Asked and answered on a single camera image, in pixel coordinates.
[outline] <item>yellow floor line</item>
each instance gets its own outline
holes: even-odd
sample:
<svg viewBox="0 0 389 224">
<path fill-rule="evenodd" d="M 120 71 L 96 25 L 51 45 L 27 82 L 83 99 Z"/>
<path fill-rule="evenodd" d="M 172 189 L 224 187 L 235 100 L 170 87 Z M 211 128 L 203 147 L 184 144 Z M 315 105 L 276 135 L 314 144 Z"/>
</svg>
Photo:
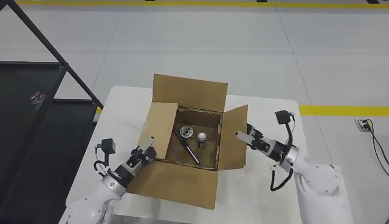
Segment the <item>yellow floor line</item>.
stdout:
<svg viewBox="0 0 389 224">
<path fill-rule="evenodd" d="M 389 9 L 389 4 L 330 4 L 300 2 L 255 1 L 65 1 L 65 0 L 16 0 L 19 5 L 65 6 L 211 6 L 211 7 L 287 7 L 287 8 L 341 8 L 341 9 Z"/>
<path fill-rule="evenodd" d="M 389 107 L 379 106 L 317 106 L 300 105 L 300 114 L 309 116 L 369 116 L 389 117 Z"/>
</svg>

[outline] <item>white floor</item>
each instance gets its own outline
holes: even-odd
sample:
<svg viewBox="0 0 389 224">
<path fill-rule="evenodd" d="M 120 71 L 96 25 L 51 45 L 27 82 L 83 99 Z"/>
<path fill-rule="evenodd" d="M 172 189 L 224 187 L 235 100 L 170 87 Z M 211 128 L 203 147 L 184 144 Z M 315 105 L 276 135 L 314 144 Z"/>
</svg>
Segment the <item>white floor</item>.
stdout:
<svg viewBox="0 0 389 224">
<path fill-rule="evenodd" d="M 103 102 L 112 86 L 151 87 L 153 73 L 165 73 L 227 82 L 229 94 L 299 104 L 389 104 L 389 10 L 23 9 Z M 0 59 L 54 61 L 9 9 L 0 13 Z M 57 97 L 88 98 L 70 77 Z M 389 177 L 376 160 L 370 135 L 357 130 L 353 117 L 302 120 L 311 158 L 342 167 L 356 222 L 384 223 Z M 389 119 L 372 120 L 389 152 Z"/>
</svg>

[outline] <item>open cardboard box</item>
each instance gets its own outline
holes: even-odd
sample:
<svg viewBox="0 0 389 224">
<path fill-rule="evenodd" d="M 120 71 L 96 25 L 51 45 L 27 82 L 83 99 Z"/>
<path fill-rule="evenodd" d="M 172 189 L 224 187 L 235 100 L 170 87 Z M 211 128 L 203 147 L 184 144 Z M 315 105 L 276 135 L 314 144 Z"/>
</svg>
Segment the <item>open cardboard box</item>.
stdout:
<svg viewBox="0 0 389 224">
<path fill-rule="evenodd" d="M 246 145 L 235 132 L 246 131 L 248 106 L 224 112 L 226 97 L 226 83 L 154 74 L 153 102 L 138 145 L 154 137 L 157 157 L 141 169 L 127 191 L 214 209 L 218 170 L 246 164 Z M 187 142 L 199 165 L 173 131 L 186 124 L 194 129 Z M 200 131 L 208 135 L 203 149 L 197 147 Z"/>
</svg>

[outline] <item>white table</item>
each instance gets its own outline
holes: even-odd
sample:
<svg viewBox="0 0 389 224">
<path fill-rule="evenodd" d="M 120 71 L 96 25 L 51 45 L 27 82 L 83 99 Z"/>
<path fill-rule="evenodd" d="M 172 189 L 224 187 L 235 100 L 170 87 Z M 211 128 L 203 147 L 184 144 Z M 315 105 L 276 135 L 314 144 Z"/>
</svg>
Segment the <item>white table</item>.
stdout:
<svg viewBox="0 0 389 224">
<path fill-rule="evenodd" d="M 67 204 L 91 194 L 101 177 L 94 172 L 94 146 L 102 139 L 113 138 L 116 154 L 110 156 L 110 167 L 115 169 L 135 148 L 152 97 L 152 90 L 116 86 L 111 89 L 104 110 L 84 155 Z M 274 112 L 286 109 L 294 112 L 296 127 L 294 145 L 302 154 L 307 147 L 298 104 L 291 100 L 228 95 L 225 110 L 249 105 L 248 123 L 269 138 L 287 139 L 285 126 L 276 122 Z M 276 192 L 270 191 L 272 160 L 258 151 L 247 149 L 247 164 L 243 169 L 219 171 L 216 207 L 208 210 L 181 203 L 159 200 L 126 193 L 122 200 L 112 202 L 114 213 L 185 223 L 301 223 L 297 193 L 293 180 Z M 278 168 L 275 185 L 286 173 Z"/>
</svg>

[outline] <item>power cord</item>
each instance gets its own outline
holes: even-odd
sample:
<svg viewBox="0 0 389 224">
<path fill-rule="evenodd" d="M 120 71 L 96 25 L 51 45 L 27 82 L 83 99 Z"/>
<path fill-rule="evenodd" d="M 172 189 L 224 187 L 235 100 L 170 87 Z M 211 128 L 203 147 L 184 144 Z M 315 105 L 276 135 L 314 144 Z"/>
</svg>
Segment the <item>power cord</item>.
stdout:
<svg viewBox="0 0 389 224">
<path fill-rule="evenodd" d="M 385 171 L 385 173 L 389 176 L 388 171 L 387 171 L 387 170 L 384 168 L 384 166 L 382 165 L 381 160 L 379 159 L 378 154 L 377 154 L 376 143 L 377 143 L 378 146 L 380 147 L 381 152 L 382 152 L 382 155 L 384 156 L 384 159 L 385 159 L 386 163 L 389 165 L 389 161 L 388 161 L 388 159 L 387 159 L 387 156 L 385 155 L 384 149 L 382 148 L 381 144 L 378 142 L 376 136 L 374 135 L 374 124 L 373 124 L 373 122 L 371 121 L 371 119 L 367 119 L 367 120 L 364 120 L 362 123 L 365 123 L 365 124 L 363 125 L 363 127 L 364 127 L 365 129 L 368 129 L 369 132 L 371 133 L 371 135 L 372 135 L 372 137 L 373 137 L 373 148 L 374 148 L 374 152 L 376 153 L 376 157 L 377 157 L 377 159 L 378 159 L 378 162 L 379 162 L 379 164 L 381 165 L 382 169 Z"/>
</svg>

